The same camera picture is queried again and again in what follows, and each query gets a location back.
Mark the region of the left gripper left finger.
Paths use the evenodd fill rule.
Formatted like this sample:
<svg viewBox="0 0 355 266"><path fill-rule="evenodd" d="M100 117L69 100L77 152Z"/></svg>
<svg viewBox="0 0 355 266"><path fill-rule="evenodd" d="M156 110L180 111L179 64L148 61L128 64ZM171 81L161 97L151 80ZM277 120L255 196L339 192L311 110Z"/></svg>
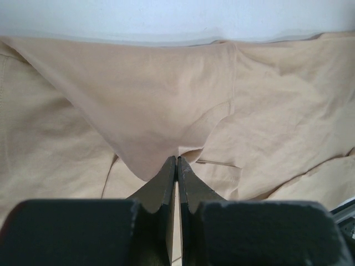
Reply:
<svg viewBox="0 0 355 266"><path fill-rule="evenodd" d="M2 265L170 265L176 158L125 199L29 199L1 228Z"/></svg>

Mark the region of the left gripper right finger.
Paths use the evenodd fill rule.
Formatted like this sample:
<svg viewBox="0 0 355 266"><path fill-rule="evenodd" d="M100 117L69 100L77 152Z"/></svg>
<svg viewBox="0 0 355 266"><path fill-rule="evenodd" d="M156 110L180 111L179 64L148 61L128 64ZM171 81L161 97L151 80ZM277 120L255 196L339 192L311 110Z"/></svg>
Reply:
<svg viewBox="0 0 355 266"><path fill-rule="evenodd" d="M183 265L347 265L331 214L312 201L227 201L177 160Z"/></svg>

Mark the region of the beige t shirt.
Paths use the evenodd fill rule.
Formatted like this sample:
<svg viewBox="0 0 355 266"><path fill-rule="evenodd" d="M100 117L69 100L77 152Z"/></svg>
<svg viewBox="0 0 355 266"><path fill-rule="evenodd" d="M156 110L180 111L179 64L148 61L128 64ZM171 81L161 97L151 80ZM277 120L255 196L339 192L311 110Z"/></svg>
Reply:
<svg viewBox="0 0 355 266"><path fill-rule="evenodd" d="M354 33L138 47L1 37L1 219L125 199L178 158L227 201L354 194Z"/></svg>

